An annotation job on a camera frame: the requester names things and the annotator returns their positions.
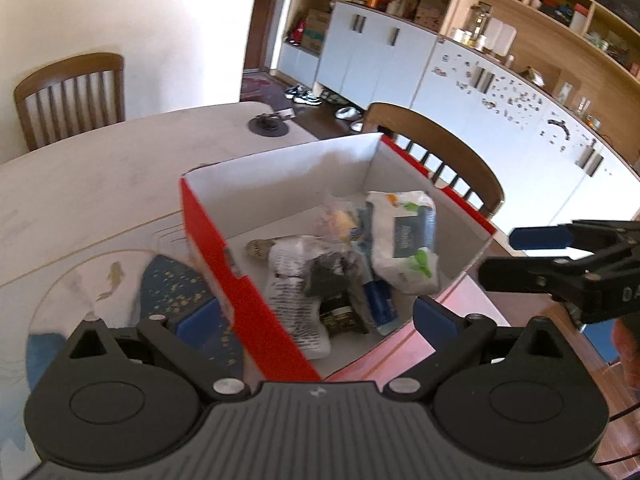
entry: wooden chair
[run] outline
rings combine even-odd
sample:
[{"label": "wooden chair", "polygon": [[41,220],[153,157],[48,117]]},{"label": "wooden chair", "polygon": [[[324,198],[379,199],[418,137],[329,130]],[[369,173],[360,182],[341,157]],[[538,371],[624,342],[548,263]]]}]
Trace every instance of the wooden chair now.
[{"label": "wooden chair", "polygon": [[29,149],[124,121],[123,70],[122,56],[97,52],[63,59],[25,78],[14,100]]},{"label": "wooden chair", "polygon": [[[383,131],[391,131],[393,140],[398,135],[409,139],[408,145],[402,147],[409,153],[419,152],[422,165],[428,163],[430,155],[441,161],[431,175],[432,182],[440,179],[442,172],[449,167],[455,173],[449,186],[455,189],[460,180],[464,181],[469,189],[460,195],[469,202],[475,193],[482,201],[479,207],[482,216],[490,219],[500,209],[504,202],[504,191],[494,172],[476,152],[442,126],[407,108],[373,103],[364,117],[362,132],[376,132],[379,126]],[[422,154],[422,150],[416,150],[416,147],[426,152]]]}]

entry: gray ribbed panel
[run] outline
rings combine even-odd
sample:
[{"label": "gray ribbed panel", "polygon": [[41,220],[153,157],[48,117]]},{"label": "gray ribbed panel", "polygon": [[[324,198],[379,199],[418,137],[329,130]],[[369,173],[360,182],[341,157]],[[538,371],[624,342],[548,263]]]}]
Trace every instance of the gray ribbed panel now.
[{"label": "gray ribbed panel", "polygon": [[[325,394],[312,392],[322,388]],[[373,383],[267,383],[221,404],[182,449],[119,473],[47,463],[30,480],[604,480],[591,464],[514,472],[466,456],[418,404],[385,399]]]}]

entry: black cable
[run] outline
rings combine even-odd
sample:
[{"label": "black cable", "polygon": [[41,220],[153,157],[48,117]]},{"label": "black cable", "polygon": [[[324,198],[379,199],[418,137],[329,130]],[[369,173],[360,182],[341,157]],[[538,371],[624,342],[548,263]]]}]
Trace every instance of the black cable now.
[{"label": "black cable", "polygon": [[636,402],[630,408],[627,408],[626,410],[622,410],[621,412],[616,413],[615,415],[612,415],[611,418],[609,419],[609,422],[613,422],[614,420],[618,420],[621,416],[628,415],[629,413],[634,412],[638,408],[640,408],[640,402]]},{"label": "black cable", "polygon": [[640,456],[640,451],[636,451],[631,455],[623,456],[613,460],[607,460],[606,462],[594,462],[594,465],[603,466],[603,465],[617,464],[618,462],[624,462],[625,460],[629,460],[630,458],[635,458],[636,456]]}]

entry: white shoe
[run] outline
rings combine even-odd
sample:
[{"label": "white shoe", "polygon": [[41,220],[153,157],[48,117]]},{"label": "white shoe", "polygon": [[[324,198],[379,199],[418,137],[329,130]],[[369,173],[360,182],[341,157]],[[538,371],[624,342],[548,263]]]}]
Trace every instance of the white shoe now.
[{"label": "white shoe", "polygon": [[337,119],[344,119],[346,121],[359,121],[362,118],[362,114],[353,106],[347,106],[340,108],[336,113]]},{"label": "white shoe", "polygon": [[359,121],[355,121],[354,123],[351,123],[351,126],[349,126],[354,132],[357,133],[361,133],[362,132],[362,125],[364,124],[364,121],[361,119]]}]

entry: cardboard box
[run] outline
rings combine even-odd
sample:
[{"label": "cardboard box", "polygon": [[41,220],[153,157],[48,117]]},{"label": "cardboard box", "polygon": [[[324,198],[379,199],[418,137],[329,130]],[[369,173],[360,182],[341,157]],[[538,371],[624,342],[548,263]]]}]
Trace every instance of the cardboard box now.
[{"label": "cardboard box", "polygon": [[324,35],[329,28],[330,21],[331,15],[328,12],[311,9],[306,17],[305,31],[300,44],[320,54],[322,44],[324,43]]},{"label": "cardboard box", "polygon": [[[384,338],[342,334],[332,339],[329,357],[307,361],[261,296],[268,268],[246,255],[247,242],[315,234],[327,193],[362,206],[372,190],[421,189],[436,204],[436,252],[440,273],[448,277],[444,287],[482,254],[495,233],[462,197],[437,189],[428,170],[380,134],[310,142],[197,168],[183,176],[180,188],[196,266],[261,375],[271,381],[327,378]],[[402,321],[411,319],[414,300],[395,294]]]}]

